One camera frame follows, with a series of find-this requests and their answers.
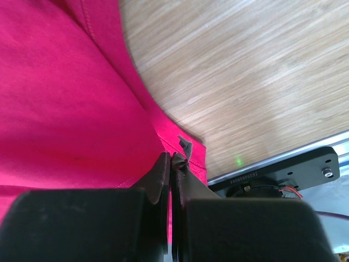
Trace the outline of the magenta pink t-shirt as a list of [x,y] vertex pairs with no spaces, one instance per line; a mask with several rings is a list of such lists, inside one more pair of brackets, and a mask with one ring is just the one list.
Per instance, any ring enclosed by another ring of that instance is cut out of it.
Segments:
[[154,101],[118,1],[1,1],[1,217],[35,189],[128,188],[161,153],[206,149]]

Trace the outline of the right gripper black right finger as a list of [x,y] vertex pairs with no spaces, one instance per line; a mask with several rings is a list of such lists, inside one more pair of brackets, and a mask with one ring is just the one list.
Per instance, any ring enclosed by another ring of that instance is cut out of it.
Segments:
[[334,261],[317,213],[282,198],[222,198],[191,171],[192,143],[171,158],[174,261]]

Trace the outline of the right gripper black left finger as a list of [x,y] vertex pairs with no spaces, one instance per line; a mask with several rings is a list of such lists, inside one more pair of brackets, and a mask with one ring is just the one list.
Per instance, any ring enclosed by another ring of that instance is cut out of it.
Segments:
[[1,261],[163,261],[170,155],[130,188],[30,190],[1,224]]

